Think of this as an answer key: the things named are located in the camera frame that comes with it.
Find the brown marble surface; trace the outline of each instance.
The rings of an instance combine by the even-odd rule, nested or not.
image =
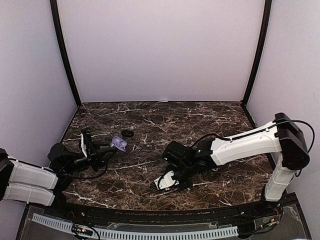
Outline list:
[[[122,210],[196,210],[259,201],[272,168],[265,155],[239,159],[218,171],[197,174],[184,191],[150,191],[167,162],[161,154],[175,140],[190,145],[207,133],[230,136],[252,129],[236,102],[85,103],[63,143],[79,152],[80,131],[90,127],[92,140],[110,142],[124,129],[134,131],[126,153],[117,153],[108,172],[94,180],[74,180],[64,192],[70,203]],[[96,175],[91,168],[80,176]]]

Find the black pole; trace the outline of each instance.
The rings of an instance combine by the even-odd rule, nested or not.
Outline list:
[[[257,76],[262,52],[264,50],[267,29],[268,29],[268,24],[269,24],[269,17],[270,17],[270,12],[271,12],[271,5],[272,5],[272,0],[265,0],[258,45],[256,47],[256,52],[255,52],[255,56],[254,56],[254,60],[253,60],[253,65],[252,65],[249,81],[246,86],[243,100],[241,101],[241,105],[243,105],[244,107],[247,106],[249,98],[250,98],[250,94],[251,94],[252,89],[254,87],[254,83],[255,83],[256,76]]]
[[[80,96],[79,96],[79,93],[77,90],[76,82],[75,82],[75,79],[74,79],[74,76],[72,74],[71,67],[70,67],[70,62],[69,62],[67,49],[66,49],[66,45],[65,45],[65,41],[64,41],[64,36],[62,33],[60,18],[59,18],[57,0],[50,0],[50,5],[51,5],[51,12],[52,12],[52,18],[53,18],[53,23],[54,23],[56,39],[58,40],[58,45],[60,48],[60,54],[62,57],[65,73],[68,78],[75,103],[78,107],[80,107],[82,103],[81,103],[81,99],[80,99]]]

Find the black round object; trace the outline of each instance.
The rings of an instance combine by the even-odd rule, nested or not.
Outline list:
[[[132,138],[135,134],[134,134],[134,131],[131,131],[131,130],[123,130],[121,132],[121,135],[123,137],[127,137],[127,138]]]

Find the white vent grille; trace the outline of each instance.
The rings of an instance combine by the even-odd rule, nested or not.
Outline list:
[[[32,221],[61,232],[72,234],[72,222],[67,220],[59,220],[34,213]],[[99,233],[102,240],[215,240],[238,236],[238,228],[236,226],[205,231],[172,233],[116,231],[98,227],[94,229]],[[94,233],[91,238],[98,239],[98,236]]]

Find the white panel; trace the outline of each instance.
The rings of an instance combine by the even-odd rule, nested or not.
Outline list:
[[[259,125],[278,112],[314,126],[310,164],[290,191],[297,193],[313,239],[320,239],[320,1],[273,1],[265,48],[248,109]],[[307,145],[312,134],[304,131]]]
[[[48,166],[47,154],[76,110],[50,1],[0,1],[0,148]],[[0,202],[1,240],[16,238],[25,204]]]
[[[263,0],[60,0],[83,102],[240,101]]]

